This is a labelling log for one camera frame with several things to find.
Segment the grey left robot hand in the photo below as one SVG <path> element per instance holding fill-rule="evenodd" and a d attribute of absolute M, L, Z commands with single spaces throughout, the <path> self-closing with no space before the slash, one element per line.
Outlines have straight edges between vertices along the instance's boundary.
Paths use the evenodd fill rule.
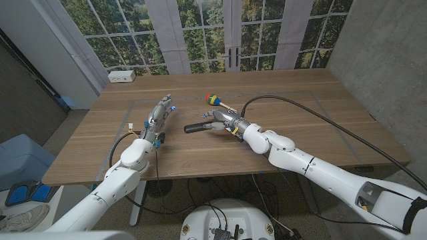
<path fill-rule="evenodd" d="M 151 110 L 144 123 L 145 129 L 141 132 L 139 138 L 145 139 L 150 143 L 154 143 L 157 136 L 161 133 L 164 127 L 165 120 L 168 115 L 175 110 L 175 106 L 171 104 L 171 94 L 167 94 L 159 103 Z"/>

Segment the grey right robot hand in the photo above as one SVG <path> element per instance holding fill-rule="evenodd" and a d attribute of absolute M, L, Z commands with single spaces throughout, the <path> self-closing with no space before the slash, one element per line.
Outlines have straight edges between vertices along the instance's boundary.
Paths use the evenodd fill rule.
<path fill-rule="evenodd" d="M 227 109 L 210 110 L 202 115 L 203 118 L 213 117 L 211 123 L 206 123 L 205 128 L 213 130 L 226 129 L 233 135 L 242 136 L 251 123 L 245 120 L 237 111 Z"/>

